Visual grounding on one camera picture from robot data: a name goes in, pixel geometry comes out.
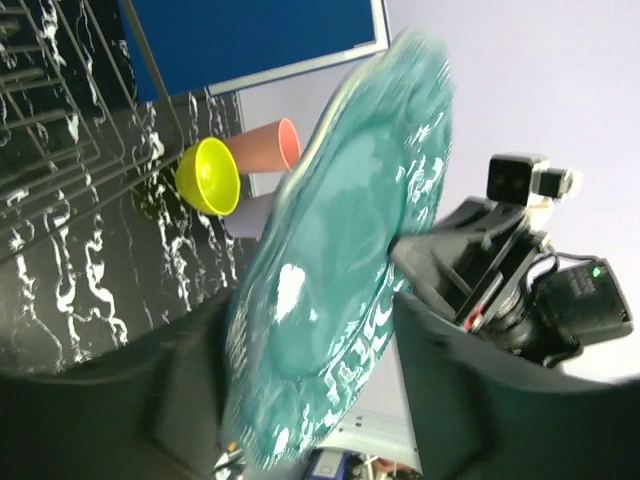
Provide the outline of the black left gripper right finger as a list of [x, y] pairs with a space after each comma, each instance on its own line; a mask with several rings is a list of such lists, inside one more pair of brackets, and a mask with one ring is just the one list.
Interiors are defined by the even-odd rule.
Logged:
[[639, 383], [546, 369], [442, 320], [410, 294], [393, 322], [428, 479], [636, 479]]

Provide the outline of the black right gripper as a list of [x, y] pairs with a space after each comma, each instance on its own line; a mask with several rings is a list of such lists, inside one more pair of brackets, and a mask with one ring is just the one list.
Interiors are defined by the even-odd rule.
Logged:
[[471, 197], [428, 232], [397, 237], [389, 256], [429, 310], [479, 330], [548, 243], [541, 226], [551, 208], [549, 200], [524, 207]]

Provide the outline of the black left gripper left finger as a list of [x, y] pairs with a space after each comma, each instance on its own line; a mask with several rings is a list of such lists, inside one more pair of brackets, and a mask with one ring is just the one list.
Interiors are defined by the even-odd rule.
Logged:
[[212, 478], [228, 305], [210, 299], [58, 374], [2, 374], [2, 478]]

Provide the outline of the teal scalloped plate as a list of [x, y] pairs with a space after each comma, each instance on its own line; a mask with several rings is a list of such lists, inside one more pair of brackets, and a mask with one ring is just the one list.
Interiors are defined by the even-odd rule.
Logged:
[[388, 249], [434, 222], [452, 102], [444, 45], [404, 32], [341, 83], [277, 188], [227, 312], [223, 439], [251, 466], [319, 445], [378, 364], [408, 289]]

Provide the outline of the lavender plastic cup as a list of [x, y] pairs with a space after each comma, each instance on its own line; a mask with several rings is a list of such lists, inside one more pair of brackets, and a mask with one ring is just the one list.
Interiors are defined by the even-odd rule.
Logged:
[[233, 238], [259, 239], [270, 214], [273, 193], [242, 199], [236, 209], [222, 219], [227, 233]]

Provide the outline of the pink plastic cup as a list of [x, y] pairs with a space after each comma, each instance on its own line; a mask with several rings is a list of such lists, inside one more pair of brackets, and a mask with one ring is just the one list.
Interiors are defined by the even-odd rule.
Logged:
[[291, 171], [301, 157], [297, 130], [283, 118], [225, 139], [241, 175]]

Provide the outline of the yellow-green bowl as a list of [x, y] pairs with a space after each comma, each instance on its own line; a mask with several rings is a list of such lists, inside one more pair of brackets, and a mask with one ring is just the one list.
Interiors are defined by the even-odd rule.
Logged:
[[241, 180], [227, 146], [214, 137], [185, 150], [175, 172], [181, 198], [207, 215], [231, 214], [240, 199]]

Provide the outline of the wire dish rack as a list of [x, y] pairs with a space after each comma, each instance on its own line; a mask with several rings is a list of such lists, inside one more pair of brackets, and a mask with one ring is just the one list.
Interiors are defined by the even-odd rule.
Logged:
[[[5, 222], [5, 224], [1, 224], [1, 236], [8, 235], [13, 228], [17, 227], [22, 223], [26, 223], [27, 221], [31, 222], [39, 215], [44, 213], [51, 213], [53, 209], [57, 208], [59, 205], [64, 204], [65, 201], [71, 201], [79, 196], [84, 195], [89, 192], [92, 187], [99, 187], [104, 183], [109, 183], [111, 180], [118, 179], [120, 177], [126, 176], [130, 171], [137, 169], [140, 166], [144, 166], [147, 162], [151, 160], [152, 152], [147, 155], [147, 157], [141, 157], [139, 160], [130, 163], [123, 163], [124, 155], [127, 153], [127, 148], [124, 142], [124, 139], [121, 135], [122, 131], [116, 125], [115, 120], [111, 114], [111, 110], [108, 108], [107, 103], [105, 102], [102, 92], [100, 91], [93, 73], [88, 68], [88, 64], [85, 62], [83, 66], [85, 67], [85, 73], [87, 77], [87, 82], [89, 83], [92, 91], [96, 94], [98, 99], [98, 107], [102, 109], [104, 113], [107, 123], [111, 126], [113, 131], [113, 135], [109, 138], [117, 140], [118, 145], [121, 148], [121, 152], [119, 156], [115, 157], [113, 160], [102, 161], [102, 151], [93, 136], [93, 131], [89, 127], [86, 122], [86, 119], [82, 113], [82, 110], [79, 108], [75, 98], [73, 97], [72, 91], [68, 87], [66, 83], [66, 79], [62, 70], [58, 64], [54, 61], [52, 50], [45, 44], [44, 40], [39, 37], [38, 29], [36, 27], [35, 20], [32, 16], [30, 8], [27, 6], [25, 1], [18, 1], [19, 6], [16, 7], [1, 7], [1, 34], [4, 35], [5, 39], [10, 38], [15, 35], [16, 32], [20, 30], [21, 23], [19, 21], [20, 18], [24, 18], [25, 21], [28, 20], [32, 29], [34, 30], [34, 34], [36, 36], [37, 43], [35, 45], [27, 45], [22, 48], [21, 51], [35, 51], [42, 53], [46, 58], [48, 64], [54, 68], [55, 76], [51, 78], [47, 77], [44, 73], [44, 70], [39, 68], [31, 68], [27, 70], [18, 70], [15, 73], [8, 74], [5, 76], [1, 76], [1, 95], [6, 95], [8, 99], [10, 98], [10, 94], [15, 92], [27, 92], [29, 90], [47, 87], [49, 90], [52, 90], [54, 93], [56, 92], [56, 88], [61, 88], [65, 92], [65, 99], [68, 103], [70, 109], [53, 109], [47, 110], [42, 114], [33, 115], [30, 117], [24, 117], [22, 115], [22, 111], [18, 108], [17, 104], [14, 105], [16, 114], [19, 119], [15, 122], [7, 122], [2, 125], [2, 128], [6, 131], [13, 132], [17, 131], [21, 128], [26, 128], [31, 135], [32, 141], [36, 145], [37, 149], [41, 149], [41, 145], [39, 143], [38, 138], [33, 136], [33, 132], [31, 132], [31, 127], [33, 125], [44, 125], [47, 122], [61, 120], [61, 119], [69, 119], [69, 120], [78, 120], [79, 127], [84, 130], [85, 136], [87, 137], [87, 141], [74, 143], [71, 147], [66, 150], [56, 150], [55, 152], [50, 153], [41, 153], [43, 154], [42, 158], [38, 160], [36, 163], [32, 164], [30, 169], [20, 171], [15, 175], [7, 178], [1, 179], [1, 187], [4, 188], [6, 185], [11, 184], [17, 179], [22, 178], [24, 172], [35, 171], [39, 168], [45, 167], [53, 167], [55, 165], [56, 160], [71, 158], [74, 155], [77, 155], [78, 161], [72, 162], [67, 167], [59, 168], [57, 170], [47, 174], [45, 177], [40, 177], [35, 181], [30, 183], [26, 183], [20, 188], [11, 190], [11, 189], [1, 189], [1, 193], [4, 195], [3, 199], [7, 200], [9, 198], [9, 194], [15, 193], [18, 190], [24, 190], [32, 192], [34, 188], [41, 184], [49, 185], [45, 190], [41, 190], [36, 193], [29, 193], [26, 199], [17, 200], [17, 203], [12, 203], [8, 207], [1, 209], [1, 218], [8, 219], [12, 212], [16, 210], [24, 209], [30, 203], [37, 202], [42, 198], [46, 198], [53, 193], [58, 191], [62, 191], [64, 187], [69, 185], [74, 185], [80, 181], [84, 181], [87, 179], [88, 175], [92, 177], [94, 174], [101, 173], [103, 171], [107, 171], [103, 176], [98, 176], [97, 179], [90, 180], [88, 186], [84, 186], [79, 190], [75, 190], [72, 193], [64, 194], [62, 200], [58, 200], [50, 205], [47, 205], [46, 208], [42, 209], [40, 212], [35, 213], [29, 217], [19, 216], [18, 223], [14, 223], [9, 225]], [[123, 77], [120, 75], [120, 70], [115, 63], [115, 60], [111, 54], [109, 46], [106, 44], [106, 40], [102, 35], [102, 30], [94, 15], [94, 11], [92, 10], [89, 1], [81, 1], [82, 5], [84, 5], [85, 11], [87, 15], [90, 17], [91, 22], [93, 22], [94, 29], [96, 30], [96, 34], [99, 36], [100, 41], [103, 43], [103, 48], [105, 53], [108, 56], [108, 59], [111, 63], [112, 69], [117, 77], [118, 82], [121, 85], [121, 89], [123, 90], [123, 94], [129, 104], [130, 110], [133, 113], [138, 124], [142, 125], [141, 117], [139, 116], [138, 107], [134, 105], [132, 96], [129, 94], [129, 91], [124, 83]], [[133, 1], [120, 1], [121, 8], [125, 13], [125, 17], [127, 19], [127, 23], [135, 37], [135, 41], [139, 47], [139, 50], [143, 56], [145, 64], [151, 74], [156, 93], [158, 94], [158, 102], [160, 106], [167, 110], [170, 120], [171, 120], [171, 128], [173, 133], [173, 144], [170, 146], [172, 149], [166, 150], [165, 155], [160, 157], [162, 160], [159, 164], [157, 164], [154, 169], [148, 171], [147, 173], [140, 174], [138, 177], [129, 181], [129, 183], [125, 184], [121, 187], [120, 190], [113, 193], [111, 196], [105, 197], [100, 202], [93, 204], [93, 206], [85, 211], [76, 212], [65, 220], [60, 226], [55, 227], [52, 232], [47, 233], [46, 238], [50, 238], [54, 233], [59, 232], [60, 230], [69, 227], [74, 222], [84, 219], [94, 213], [97, 213], [102, 207], [108, 205], [109, 203], [119, 199], [125, 193], [132, 190], [134, 187], [143, 183], [149, 177], [151, 177], [154, 173], [159, 172], [161, 169], [165, 168], [168, 165], [176, 162], [179, 155], [182, 153], [184, 135], [183, 131], [176, 114], [176, 111], [173, 107], [171, 98], [168, 94], [166, 86], [162, 80], [161, 74], [159, 72], [158, 66], [155, 62], [154, 56], [151, 52], [149, 43], [146, 39], [146, 36], [143, 32], [142, 25], [140, 20], [137, 17], [137, 13], [135, 11], [135, 7]]]

